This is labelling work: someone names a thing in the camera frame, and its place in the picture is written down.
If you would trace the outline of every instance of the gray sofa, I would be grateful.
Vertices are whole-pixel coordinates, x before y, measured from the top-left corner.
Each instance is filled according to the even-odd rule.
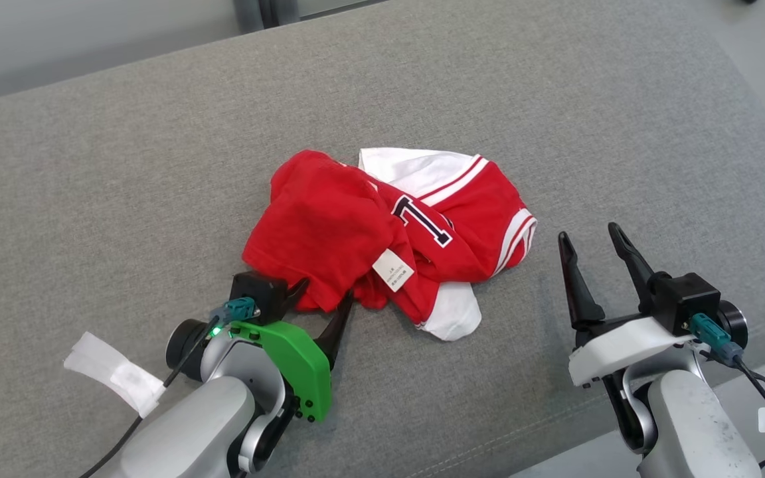
[[[458,342],[358,308],[330,416],[261,476],[505,476],[611,430],[566,372],[561,230],[608,313],[635,307],[614,220],[737,303],[765,362],[765,111],[680,2],[392,0],[0,98],[0,477],[77,476],[133,418],[64,371],[85,330],[163,376],[176,324],[245,269],[276,167],[378,145],[496,161],[534,249],[475,286]]]

